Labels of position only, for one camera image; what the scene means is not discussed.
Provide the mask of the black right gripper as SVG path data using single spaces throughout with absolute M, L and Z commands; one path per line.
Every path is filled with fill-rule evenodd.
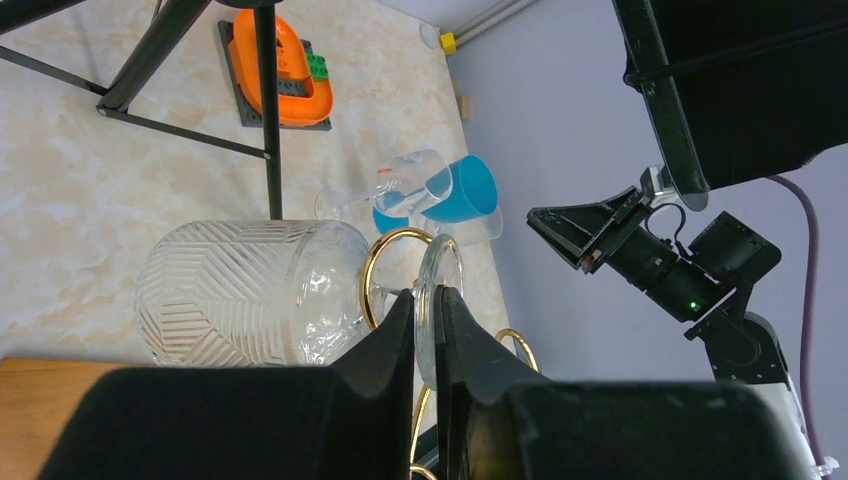
M 527 224 L 595 273 L 652 211 L 637 188 L 535 207 Z M 809 479 L 753 389 L 716 382 L 557 382 L 474 319 L 457 289 L 433 300 L 439 474 L 444 479 Z

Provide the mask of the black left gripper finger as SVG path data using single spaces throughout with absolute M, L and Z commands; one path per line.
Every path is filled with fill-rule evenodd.
M 124 368 L 84 395 L 43 479 L 405 479 L 409 291 L 324 367 Z

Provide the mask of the blue plastic wine glass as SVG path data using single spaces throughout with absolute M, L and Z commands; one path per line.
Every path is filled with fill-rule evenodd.
M 452 193 L 441 203 L 416 215 L 442 223 L 459 223 L 493 213 L 498 207 L 499 195 L 488 165 L 476 155 L 447 162 L 454 180 Z M 409 226 L 410 219 L 416 215 L 390 218 L 372 207 L 372 219 L 381 233 Z

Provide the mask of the clear wine glass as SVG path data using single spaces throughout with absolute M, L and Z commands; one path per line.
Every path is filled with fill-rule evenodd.
M 497 207 L 489 215 L 459 223 L 442 223 L 431 219 L 424 222 L 424 230 L 433 236 L 447 234 L 459 247 L 469 247 L 498 239 L 504 228 L 501 209 Z
M 331 364 L 399 296 L 364 278 L 369 252 L 359 230 L 334 220 L 181 225 L 141 269 L 137 331 L 165 366 Z
M 444 156 L 433 149 L 419 150 L 382 163 L 364 198 L 327 187 L 317 195 L 314 210 L 317 218 L 340 219 L 354 207 L 370 204 L 390 218 L 410 217 L 447 199 L 453 185 Z

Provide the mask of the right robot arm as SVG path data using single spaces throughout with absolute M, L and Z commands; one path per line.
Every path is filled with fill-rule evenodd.
M 631 187 L 598 203 L 536 207 L 528 225 L 572 268 L 586 274 L 608 265 L 681 323 L 684 336 L 702 341 L 713 376 L 752 387 L 773 407 L 808 479 L 823 479 L 808 424 L 777 334 L 748 311 L 755 284 L 781 260 L 778 247 L 727 212 L 720 213 L 685 247 L 677 236 L 661 239 L 650 219 L 675 203 L 658 204 Z

